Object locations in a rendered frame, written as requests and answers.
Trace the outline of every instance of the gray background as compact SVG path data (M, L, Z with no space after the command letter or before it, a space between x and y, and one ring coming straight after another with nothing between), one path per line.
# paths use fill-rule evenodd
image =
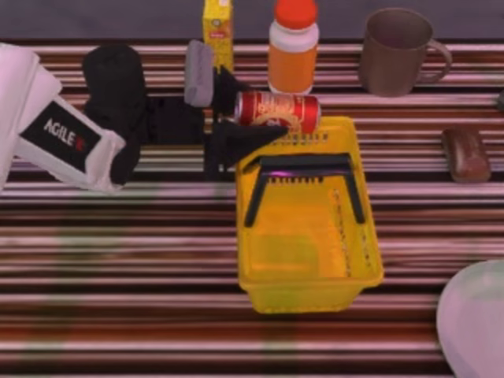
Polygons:
M441 39L504 39L504 0L318 0L321 36L362 37L385 6L423 13ZM274 0L234 0L235 38L265 39ZM1 39L187 39L202 34L203 0L0 0Z

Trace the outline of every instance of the black label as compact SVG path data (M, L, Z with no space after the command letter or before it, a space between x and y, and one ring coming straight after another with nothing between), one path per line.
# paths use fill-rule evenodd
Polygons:
M83 173L87 156L101 138L56 102L51 102L21 137Z

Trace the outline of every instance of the yellow crate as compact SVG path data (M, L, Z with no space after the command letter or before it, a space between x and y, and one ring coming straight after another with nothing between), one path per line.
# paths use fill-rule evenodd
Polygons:
M232 0L205 0L203 40L213 49L213 65L233 72Z
M381 283L384 268L350 118L322 117L317 132L289 133L262 147L238 163L235 178L239 284L258 312L338 311ZM263 195L253 196L261 188ZM357 193L353 202L350 193Z

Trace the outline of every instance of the juice box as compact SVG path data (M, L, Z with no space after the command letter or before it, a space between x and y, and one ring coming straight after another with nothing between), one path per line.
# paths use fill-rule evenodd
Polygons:
M233 72L232 0L205 0L203 39L213 49L213 65Z

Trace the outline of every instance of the striped surface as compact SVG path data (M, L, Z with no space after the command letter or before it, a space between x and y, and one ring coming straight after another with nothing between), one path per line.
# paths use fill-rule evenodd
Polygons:
M181 94L184 45L135 46L152 94ZM33 47L81 107L93 46ZM358 45L321 47L316 93L325 115L356 120L387 275L341 313L251 309L236 279L232 178L204 182L197 146L146 148L115 197L15 161L0 198L0 376L451 376L439 293L459 269L504 255L504 45L449 48L442 83L382 99L358 87ZM237 46L237 76L265 87L265 54ZM450 181L439 134L462 124L482 131L490 183Z

